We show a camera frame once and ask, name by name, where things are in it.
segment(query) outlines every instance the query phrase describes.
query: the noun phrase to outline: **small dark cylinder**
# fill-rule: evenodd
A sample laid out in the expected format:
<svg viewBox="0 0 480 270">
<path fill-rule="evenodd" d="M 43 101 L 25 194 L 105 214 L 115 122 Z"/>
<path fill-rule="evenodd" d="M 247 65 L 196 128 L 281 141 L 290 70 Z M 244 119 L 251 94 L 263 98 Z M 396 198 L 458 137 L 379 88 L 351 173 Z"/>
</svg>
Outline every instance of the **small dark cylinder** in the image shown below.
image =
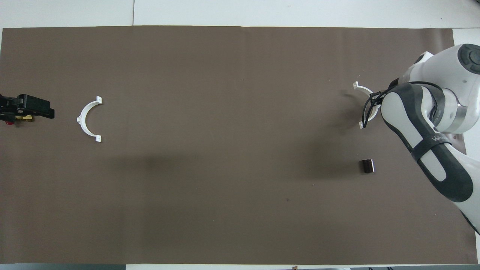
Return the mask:
<svg viewBox="0 0 480 270">
<path fill-rule="evenodd" d="M 374 172 L 375 167 L 373 166 L 373 160 L 362 160 L 363 171 L 366 173 Z"/>
</svg>

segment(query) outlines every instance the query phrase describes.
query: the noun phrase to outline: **brown mat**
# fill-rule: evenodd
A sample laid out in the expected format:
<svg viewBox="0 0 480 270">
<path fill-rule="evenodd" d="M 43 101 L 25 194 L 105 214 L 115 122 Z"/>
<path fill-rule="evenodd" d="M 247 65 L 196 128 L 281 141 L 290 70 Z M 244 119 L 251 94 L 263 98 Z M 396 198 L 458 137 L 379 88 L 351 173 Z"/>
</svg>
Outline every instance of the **brown mat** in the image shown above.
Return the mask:
<svg viewBox="0 0 480 270">
<path fill-rule="evenodd" d="M 473 230 L 366 96 L 450 29 L 4 29 L 1 262 L 477 263 Z M 76 123 L 96 96 L 88 126 Z M 359 161 L 374 159 L 363 174 Z"/>
</svg>

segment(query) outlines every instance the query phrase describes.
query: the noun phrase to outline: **brown sheet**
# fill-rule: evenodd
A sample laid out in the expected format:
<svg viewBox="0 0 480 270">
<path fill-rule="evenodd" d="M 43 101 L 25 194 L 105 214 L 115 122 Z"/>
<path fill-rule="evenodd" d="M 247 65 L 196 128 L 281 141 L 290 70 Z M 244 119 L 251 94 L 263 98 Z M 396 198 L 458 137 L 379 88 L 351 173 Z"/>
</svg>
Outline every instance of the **brown sheet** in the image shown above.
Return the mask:
<svg viewBox="0 0 480 270">
<path fill-rule="evenodd" d="M 366 96 L 450 29 L 4 29 L 1 263 L 477 263 L 473 230 Z M 87 119 L 95 142 L 76 123 Z M 377 172 L 363 174 L 372 158 Z"/>
</svg>

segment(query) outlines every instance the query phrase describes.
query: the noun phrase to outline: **white floor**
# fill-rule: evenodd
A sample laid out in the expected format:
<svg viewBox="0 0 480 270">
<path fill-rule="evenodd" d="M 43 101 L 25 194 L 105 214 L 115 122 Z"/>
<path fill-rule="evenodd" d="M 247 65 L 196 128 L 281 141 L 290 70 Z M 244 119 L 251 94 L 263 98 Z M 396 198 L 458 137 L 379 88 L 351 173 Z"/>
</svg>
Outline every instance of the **white floor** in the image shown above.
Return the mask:
<svg viewBox="0 0 480 270">
<path fill-rule="evenodd" d="M 480 3 L 475 0 L 0 0 L 0 28 L 113 25 L 455 28 L 456 44 L 480 44 Z M 480 160 L 480 123 L 464 136 L 467 154 Z M 477 250 L 480 260 L 479 239 Z M 127 269 L 199 267 L 130 265 Z M 211 270 L 226 266 L 207 267 Z M 245 270 L 292 266 L 231 267 Z"/>
</svg>

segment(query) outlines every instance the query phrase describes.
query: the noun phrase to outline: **black strap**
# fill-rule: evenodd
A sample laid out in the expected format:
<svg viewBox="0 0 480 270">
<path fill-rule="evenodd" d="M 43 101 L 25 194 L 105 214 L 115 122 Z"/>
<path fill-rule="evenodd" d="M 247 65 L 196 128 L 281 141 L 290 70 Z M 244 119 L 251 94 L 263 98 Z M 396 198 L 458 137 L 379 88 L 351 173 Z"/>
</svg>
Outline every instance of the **black strap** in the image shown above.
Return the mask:
<svg viewBox="0 0 480 270">
<path fill-rule="evenodd" d="M 418 162 L 425 153 L 427 153 L 432 147 L 437 144 L 452 144 L 450 140 L 442 133 L 435 133 L 430 137 L 424 138 L 415 146 L 411 151 L 410 154 L 412 155 L 413 159 Z"/>
</svg>

